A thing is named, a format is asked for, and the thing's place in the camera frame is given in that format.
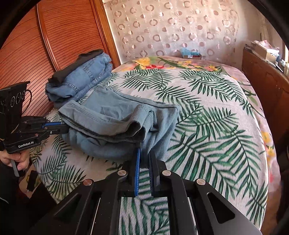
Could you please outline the person's left hand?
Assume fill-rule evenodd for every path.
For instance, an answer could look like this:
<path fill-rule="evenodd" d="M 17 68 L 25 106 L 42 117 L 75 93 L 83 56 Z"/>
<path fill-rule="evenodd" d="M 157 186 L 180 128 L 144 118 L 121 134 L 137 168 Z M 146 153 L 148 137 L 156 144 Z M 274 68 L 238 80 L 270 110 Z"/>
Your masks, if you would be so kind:
<path fill-rule="evenodd" d="M 25 170 L 29 165 L 30 150 L 25 150 L 20 153 L 8 154 L 6 150 L 0 152 L 1 162 L 7 166 L 12 166 L 11 161 L 14 160 L 18 163 L 18 170 Z"/>

